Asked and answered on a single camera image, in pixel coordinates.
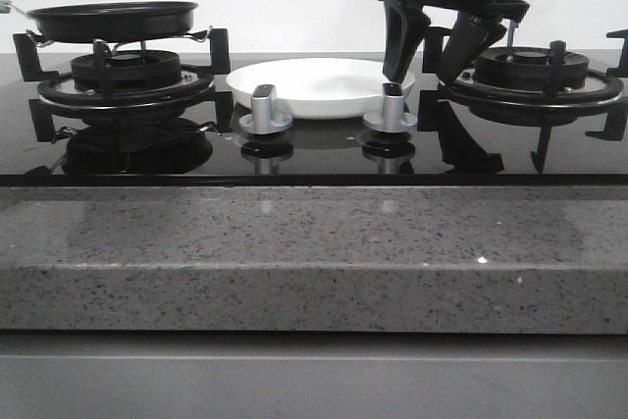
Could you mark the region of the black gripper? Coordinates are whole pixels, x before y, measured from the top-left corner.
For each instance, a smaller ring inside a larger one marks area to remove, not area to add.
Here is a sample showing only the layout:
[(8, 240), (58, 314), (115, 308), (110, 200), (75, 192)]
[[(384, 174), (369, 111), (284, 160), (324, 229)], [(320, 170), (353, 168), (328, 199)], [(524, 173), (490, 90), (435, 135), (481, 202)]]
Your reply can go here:
[(500, 18), (520, 22), (529, 9), (524, 0), (380, 1), (384, 1), (386, 16), (383, 74), (396, 83), (404, 80), (431, 24), (424, 7), (459, 12), (437, 65), (437, 76), (445, 84), (454, 82), (482, 52), (504, 37), (506, 27)]

